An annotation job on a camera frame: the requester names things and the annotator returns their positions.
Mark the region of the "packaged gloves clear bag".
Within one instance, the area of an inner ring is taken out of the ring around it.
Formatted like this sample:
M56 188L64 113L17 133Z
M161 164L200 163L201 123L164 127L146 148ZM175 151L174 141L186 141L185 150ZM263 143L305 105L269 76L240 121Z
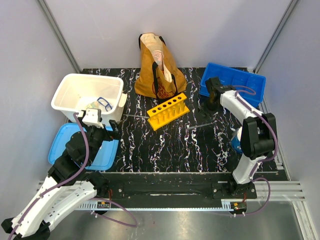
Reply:
M91 102L89 104L87 104L84 109L100 109L101 111L105 109L105 107L100 104L98 101L94 101L94 102Z

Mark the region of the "blue safety glasses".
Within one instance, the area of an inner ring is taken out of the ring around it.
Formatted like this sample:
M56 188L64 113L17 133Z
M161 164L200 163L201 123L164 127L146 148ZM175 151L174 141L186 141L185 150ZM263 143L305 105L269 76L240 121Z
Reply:
M104 108L106 112L111 111L113 109L113 106L110 104L110 102L103 97L99 97L97 99L97 102Z

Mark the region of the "yellow test tube rack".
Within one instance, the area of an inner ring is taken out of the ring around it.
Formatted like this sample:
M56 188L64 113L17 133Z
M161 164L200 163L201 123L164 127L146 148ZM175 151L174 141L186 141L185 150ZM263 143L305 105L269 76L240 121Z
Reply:
M147 111L148 123L156 131L159 128L171 123L177 118L190 112L186 106L187 99L184 93L170 98L169 100L149 109Z

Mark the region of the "light blue tub lid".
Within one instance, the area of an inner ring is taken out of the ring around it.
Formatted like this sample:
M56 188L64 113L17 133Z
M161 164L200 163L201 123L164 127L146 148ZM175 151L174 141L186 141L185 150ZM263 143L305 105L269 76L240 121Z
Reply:
M53 165L58 157L60 157L66 148L66 143L71 139L74 133L80 131L77 123L66 123L59 131L51 145L48 162ZM116 153L118 150L119 140L104 141L100 147L93 163L86 167L89 171L107 171L114 164Z

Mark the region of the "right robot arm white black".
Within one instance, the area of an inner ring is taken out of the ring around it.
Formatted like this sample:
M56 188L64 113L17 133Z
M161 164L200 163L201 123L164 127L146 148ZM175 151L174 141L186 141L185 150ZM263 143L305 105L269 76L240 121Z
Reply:
M273 160L279 149L276 118L272 113L263 113L250 105L241 93L255 95L253 89L246 91L242 86L237 90L232 85L222 85L218 77L205 81L208 99L203 103L207 113L223 107L242 123L233 138L239 140L241 158L230 180L224 188L233 198L239 198L254 180L257 169L263 162Z

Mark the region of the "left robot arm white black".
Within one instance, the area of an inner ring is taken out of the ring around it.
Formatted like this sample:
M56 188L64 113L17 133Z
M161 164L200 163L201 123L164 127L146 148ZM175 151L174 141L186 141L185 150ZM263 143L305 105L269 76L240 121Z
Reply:
M86 167L92 164L103 142L121 139L122 122L110 120L111 130L101 123L88 125L81 118L76 122L79 131L66 143L40 190L20 214L1 223L10 240L46 240L82 203L109 197L109 181L100 172L87 174Z

